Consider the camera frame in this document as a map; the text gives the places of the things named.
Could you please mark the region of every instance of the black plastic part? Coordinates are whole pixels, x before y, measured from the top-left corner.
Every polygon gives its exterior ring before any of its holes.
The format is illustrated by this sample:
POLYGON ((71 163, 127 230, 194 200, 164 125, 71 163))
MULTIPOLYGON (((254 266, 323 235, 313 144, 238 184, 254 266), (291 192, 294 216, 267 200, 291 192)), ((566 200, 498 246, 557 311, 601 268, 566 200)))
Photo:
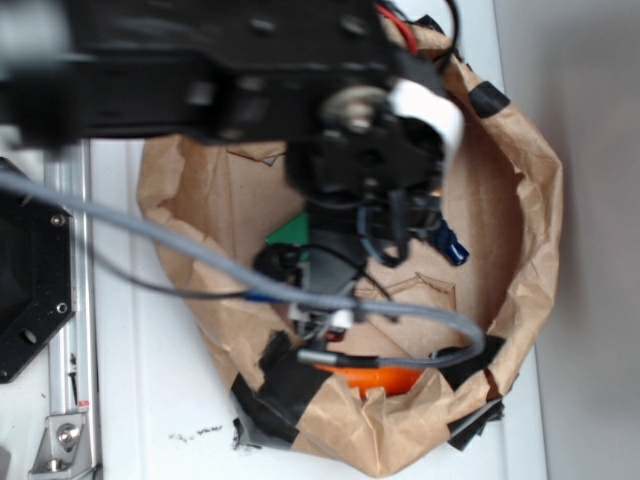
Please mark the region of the black plastic part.
MULTIPOLYGON (((500 337, 494 337, 492 335, 485 335, 485 347, 484 351, 477 357, 467 360, 466 362, 459 363, 453 367, 441 368, 440 373, 447 380, 451 388, 457 390, 460 385, 466 382, 476 372, 486 369, 493 359, 496 357, 505 340, 500 337)), ((438 355, 450 353, 458 350, 457 348, 447 348, 438 352, 438 355)))
POLYGON ((295 277, 300 262, 300 251, 285 243, 266 245, 253 260, 253 268, 278 281, 295 277))
MULTIPOLYGON (((0 171, 21 175, 1 157, 0 171)), ((71 220, 61 207, 0 191, 0 384, 73 315, 71 220)))
POLYGON ((305 140, 327 96, 396 74, 369 0, 0 0, 0 16, 15 26, 0 115, 39 146, 175 132, 305 140))
POLYGON ((511 103, 509 97, 493 86, 491 82, 482 82, 471 90, 469 101, 476 115, 480 118, 492 117, 511 103))

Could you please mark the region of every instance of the black metal bracket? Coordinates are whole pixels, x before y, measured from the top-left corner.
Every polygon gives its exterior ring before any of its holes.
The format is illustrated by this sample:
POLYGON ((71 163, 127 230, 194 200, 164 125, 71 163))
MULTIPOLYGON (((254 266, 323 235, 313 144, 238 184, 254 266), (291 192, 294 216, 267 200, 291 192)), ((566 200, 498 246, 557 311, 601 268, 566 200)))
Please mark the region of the black metal bracket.
MULTIPOLYGON (((23 175, 0 157, 0 171, 23 175)), ((72 217, 0 191, 0 384, 13 381, 71 318, 72 217)))

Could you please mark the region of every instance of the white surface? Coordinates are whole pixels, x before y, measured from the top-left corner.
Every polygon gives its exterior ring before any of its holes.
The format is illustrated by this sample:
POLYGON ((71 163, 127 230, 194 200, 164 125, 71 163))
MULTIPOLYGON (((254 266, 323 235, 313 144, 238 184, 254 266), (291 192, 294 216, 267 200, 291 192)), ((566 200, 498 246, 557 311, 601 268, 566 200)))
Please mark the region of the white surface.
MULTIPOLYGON (((416 3, 403 6, 414 17, 425 12, 416 3)), ((500 86, 491 2, 465 2, 463 16, 465 25, 473 23, 465 31, 467 59, 500 86)), ((137 214, 135 179, 141 146, 140 142, 94 142, 96 199, 137 214)), ((148 242, 102 225, 95 225, 94 234, 98 248, 121 265, 144 278, 166 282, 148 242)), ((100 270, 96 288, 107 480, 293 479, 301 472, 309 479, 366 478, 341 463, 302 454, 233 450, 236 414, 186 306, 134 289, 100 270), (221 428, 198 433, 212 427, 221 428)), ((464 453, 444 445, 395 478, 545 479, 533 355, 505 403, 505 420, 488 425, 464 453)))
POLYGON ((640 2, 496 0, 507 94, 565 163, 557 307, 538 342, 549 477, 640 472, 640 2))

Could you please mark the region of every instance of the bolt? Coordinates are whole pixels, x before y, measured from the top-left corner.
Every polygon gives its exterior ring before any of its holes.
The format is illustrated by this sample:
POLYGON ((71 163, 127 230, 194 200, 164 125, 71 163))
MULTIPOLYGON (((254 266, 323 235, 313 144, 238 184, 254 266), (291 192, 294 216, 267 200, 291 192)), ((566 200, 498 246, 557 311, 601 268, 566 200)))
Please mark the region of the bolt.
POLYGON ((249 28, 261 35, 273 35, 277 30, 275 23, 260 18, 252 18, 249 20, 249 28))
POLYGON ((62 227, 64 224, 67 223, 66 217, 60 213, 51 217, 50 221, 51 221, 51 225, 53 225, 54 227, 62 227))
POLYGON ((342 29, 354 37, 365 37, 367 35, 367 24, 364 20, 353 15, 343 15, 340 19, 342 29))
POLYGON ((363 186, 367 190, 371 190, 377 188, 380 185, 380 182, 375 178, 367 177, 364 179, 363 186))
POLYGON ((352 102, 344 109, 344 126, 358 135, 367 133, 371 129, 374 113, 371 105, 363 102, 352 102))
POLYGON ((241 77, 240 80, 238 80, 238 86, 249 92, 259 92, 264 88, 264 80, 260 77, 241 77))
POLYGON ((242 135, 244 135, 244 133, 242 132, 242 130, 238 130, 237 128, 227 128, 222 130, 220 133, 220 138, 222 138, 223 140, 228 140, 228 141, 236 141, 236 140, 240 140, 242 138, 242 135))
POLYGON ((353 133, 363 134, 367 133, 371 128, 371 121, 368 118, 350 118, 347 126, 353 133))
POLYGON ((59 472, 60 470, 64 470, 66 465, 59 458, 52 458, 47 462, 47 471, 48 472, 59 472))
POLYGON ((66 446, 72 447, 80 439, 80 429, 71 423, 65 423, 58 428, 58 441, 66 446))

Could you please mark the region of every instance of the gray cable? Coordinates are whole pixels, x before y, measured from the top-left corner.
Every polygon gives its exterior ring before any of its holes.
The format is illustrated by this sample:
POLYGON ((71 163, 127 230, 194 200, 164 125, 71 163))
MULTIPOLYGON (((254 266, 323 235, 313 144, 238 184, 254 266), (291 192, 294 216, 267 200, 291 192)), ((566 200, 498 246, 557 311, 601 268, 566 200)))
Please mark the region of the gray cable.
POLYGON ((61 204, 67 208, 85 212, 88 215, 128 230, 154 242, 170 247, 190 258, 199 260, 237 281, 254 288, 262 295, 285 302, 299 303, 321 310, 358 310, 387 316, 410 315, 430 318, 462 333, 470 346, 457 352, 457 362, 472 358, 484 350, 484 333, 464 315, 435 308, 407 303, 358 300, 338 295, 305 292, 290 285, 284 285, 271 278, 239 265, 217 254, 213 250, 182 237, 175 232, 143 219, 111 210, 105 206, 84 201, 80 198, 60 193, 44 185, 32 182, 12 173, 0 173, 0 188, 16 194, 31 195, 46 203, 61 204))

